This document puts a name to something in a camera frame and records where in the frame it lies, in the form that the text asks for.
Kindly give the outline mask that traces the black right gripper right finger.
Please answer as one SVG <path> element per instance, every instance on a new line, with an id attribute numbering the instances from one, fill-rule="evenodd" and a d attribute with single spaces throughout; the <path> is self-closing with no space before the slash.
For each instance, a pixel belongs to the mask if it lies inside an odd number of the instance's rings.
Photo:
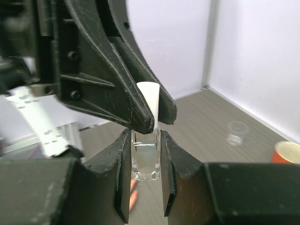
<path id="1" fill-rule="evenodd" d="M 203 163 L 161 133 L 164 216 L 170 225 L 297 225 L 300 166 Z"/>

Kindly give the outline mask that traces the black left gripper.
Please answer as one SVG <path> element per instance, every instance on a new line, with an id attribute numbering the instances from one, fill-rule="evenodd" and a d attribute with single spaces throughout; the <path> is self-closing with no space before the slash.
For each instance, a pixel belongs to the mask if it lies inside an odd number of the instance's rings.
<path id="1" fill-rule="evenodd" d="M 0 92 L 40 86 L 66 107 L 142 134 L 154 117 L 93 0 L 3 0 Z"/>

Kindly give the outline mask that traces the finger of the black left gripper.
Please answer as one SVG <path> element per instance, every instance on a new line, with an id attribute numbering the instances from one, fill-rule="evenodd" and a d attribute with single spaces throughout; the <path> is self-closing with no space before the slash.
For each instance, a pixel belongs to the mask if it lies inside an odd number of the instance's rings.
<path id="1" fill-rule="evenodd" d="M 172 125 L 177 118 L 177 106 L 155 76 L 141 53 L 130 29 L 125 0 L 97 0 L 97 10 L 108 40 L 114 44 L 134 81 L 160 84 L 158 121 Z"/>

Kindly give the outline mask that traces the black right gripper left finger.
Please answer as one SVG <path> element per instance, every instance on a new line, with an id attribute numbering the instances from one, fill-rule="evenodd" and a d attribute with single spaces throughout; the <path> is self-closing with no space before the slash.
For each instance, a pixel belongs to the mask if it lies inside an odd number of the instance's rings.
<path id="1" fill-rule="evenodd" d="M 131 132 L 82 163 L 73 157 L 0 162 L 3 225 L 123 225 L 129 219 Z"/>

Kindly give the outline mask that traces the small nail polish bottle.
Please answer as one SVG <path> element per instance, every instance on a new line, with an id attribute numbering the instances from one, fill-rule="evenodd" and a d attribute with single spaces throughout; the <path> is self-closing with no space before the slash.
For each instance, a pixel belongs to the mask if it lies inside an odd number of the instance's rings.
<path id="1" fill-rule="evenodd" d="M 160 178 L 161 132 L 158 127 L 146 135 L 131 131 L 131 158 L 133 180 Z"/>

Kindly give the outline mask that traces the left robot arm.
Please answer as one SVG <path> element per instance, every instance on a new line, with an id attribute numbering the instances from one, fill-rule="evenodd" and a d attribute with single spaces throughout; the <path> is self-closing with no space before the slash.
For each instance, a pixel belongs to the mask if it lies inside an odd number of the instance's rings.
<path id="1" fill-rule="evenodd" d="M 161 86 L 154 109 L 141 91 L 159 83 L 131 32 L 124 0 L 3 0 L 0 93 L 39 137 L 43 155 L 83 154 L 58 132 L 39 98 L 142 134 L 173 124 L 177 107 Z"/>

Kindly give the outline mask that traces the person's bare hand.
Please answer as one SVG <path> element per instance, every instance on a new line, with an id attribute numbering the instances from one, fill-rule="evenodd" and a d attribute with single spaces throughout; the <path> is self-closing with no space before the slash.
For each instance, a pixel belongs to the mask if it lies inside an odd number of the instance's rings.
<path id="1" fill-rule="evenodd" d="M 129 211 L 131 211 L 136 203 L 138 197 L 138 191 L 135 189 L 137 184 L 136 180 L 131 180 L 130 185 L 130 200 L 129 200 Z"/>

